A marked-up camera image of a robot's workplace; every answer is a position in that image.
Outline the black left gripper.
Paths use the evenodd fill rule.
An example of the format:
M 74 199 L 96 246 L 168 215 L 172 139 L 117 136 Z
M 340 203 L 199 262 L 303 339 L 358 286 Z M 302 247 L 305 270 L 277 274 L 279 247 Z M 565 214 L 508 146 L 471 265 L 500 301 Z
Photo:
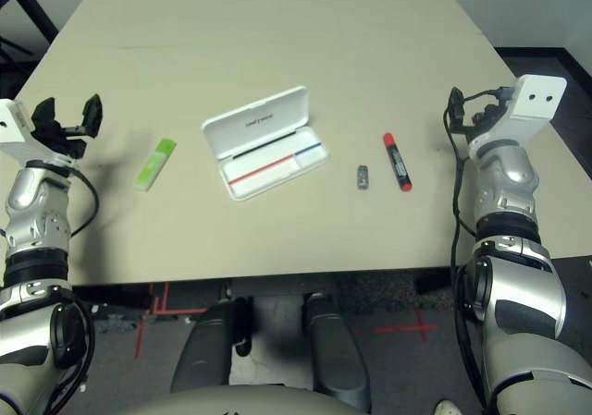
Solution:
M 33 138 L 56 153 L 81 159 L 86 151 L 84 136 L 96 138 L 102 124 L 102 101 L 94 94 L 84 105 L 81 126 L 62 128 L 56 122 L 55 99 L 41 101 L 31 116 Z

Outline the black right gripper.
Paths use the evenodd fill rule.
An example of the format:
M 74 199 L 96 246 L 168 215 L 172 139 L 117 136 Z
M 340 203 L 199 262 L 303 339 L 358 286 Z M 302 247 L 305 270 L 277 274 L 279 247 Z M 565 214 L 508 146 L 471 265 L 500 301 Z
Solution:
M 451 133 L 465 133 L 464 120 L 464 95 L 457 87 L 450 91 L 448 100 L 449 129 Z M 477 112 L 472 117 L 473 131 L 490 130 L 506 113 L 507 101 L 498 99 L 497 104 L 487 104 L 483 111 Z

